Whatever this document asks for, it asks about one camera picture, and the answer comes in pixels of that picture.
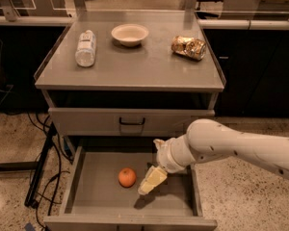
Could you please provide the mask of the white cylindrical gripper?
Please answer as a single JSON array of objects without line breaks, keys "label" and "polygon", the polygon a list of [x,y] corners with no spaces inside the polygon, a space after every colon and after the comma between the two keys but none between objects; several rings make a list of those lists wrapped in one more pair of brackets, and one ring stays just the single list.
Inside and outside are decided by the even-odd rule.
[{"label": "white cylindrical gripper", "polygon": [[158,167],[152,166],[147,171],[138,187],[140,195],[146,195],[162,184],[167,179],[168,173],[182,171],[196,161],[196,156],[191,152],[185,136],[166,141],[155,139],[153,143],[157,149]]}]

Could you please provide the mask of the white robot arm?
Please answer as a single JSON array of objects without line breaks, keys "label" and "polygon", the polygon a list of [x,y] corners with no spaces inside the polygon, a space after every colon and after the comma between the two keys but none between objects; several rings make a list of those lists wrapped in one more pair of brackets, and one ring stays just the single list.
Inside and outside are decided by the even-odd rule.
[{"label": "white robot arm", "polygon": [[156,139],[156,166],[149,168],[138,188],[146,195],[171,173],[193,164],[235,156],[289,180],[289,138],[240,132],[211,119],[192,122],[186,133],[163,141]]}]

